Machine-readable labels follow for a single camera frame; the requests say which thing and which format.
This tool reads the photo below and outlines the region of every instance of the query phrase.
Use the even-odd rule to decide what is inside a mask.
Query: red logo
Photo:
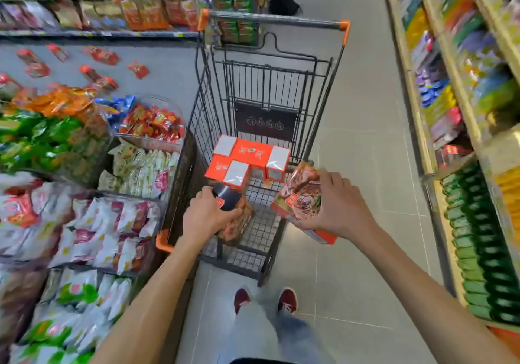
[[[215,197],[215,199],[218,202],[218,207],[222,208],[222,206],[224,205],[224,200],[222,198],[220,198],[220,197]]]
[[[291,193],[291,195],[285,200],[285,203],[289,206],[294,206],[294,204],[298,201],[298,195]]]

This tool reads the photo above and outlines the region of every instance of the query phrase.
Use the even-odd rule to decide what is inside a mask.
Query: person's right hand
[[[319,230],[347,238],[354,244],[371,236],[380,227],[361,196],[338,172],[318,171],[321,181],[321,209],[317,216],[295,223],[303,230]]]

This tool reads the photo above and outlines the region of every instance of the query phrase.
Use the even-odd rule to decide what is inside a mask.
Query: red shoe
[[[293,314],[297,309],[298,299],[296,298],[296,293],[291,288],[284,288],[278,300],[278,312],[286,310]]]
[[[239,288],[235,293],[235,315],[238,315],[240,307],[251,302],[251,296],[245,288]]]

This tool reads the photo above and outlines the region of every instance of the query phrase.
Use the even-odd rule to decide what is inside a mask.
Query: shopping cart
[[[202,32],[209,19],[225,19],[339,29],[345,36],[339,56],[333,62],[332,58],[324,60],[282,51],[272,32],[263,34],[256,47],[205,47],[204,34],[201,34],[196,57],[199,88],[176,172],[169,220],[164,224],[170,228],[161,231],[156,241],[157,247],[166,252],[173,251],[182,234],[182,216],[190,199],[206,184],[204,174],[221,134],[289,148],[286,175],[299,162],[309,159],[350,28],[348,21],[241,12],[204,10],[201,16],[199,30]],[[268,37],[273,37],[274,48],[266,45]],[[241,242],[227,246],[214,236],[199,258],[254,278],[262,285],[274,263],[286,223],[269,207],[281,187],[282,183],[266,185],[252,178],[247,198],[255,209],[255,216]]]

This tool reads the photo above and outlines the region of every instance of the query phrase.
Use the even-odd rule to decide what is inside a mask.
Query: black object on floor
[[[294,16],[300,10],[300,6],[294,0],[271,0],[269,12],[272,15]]]

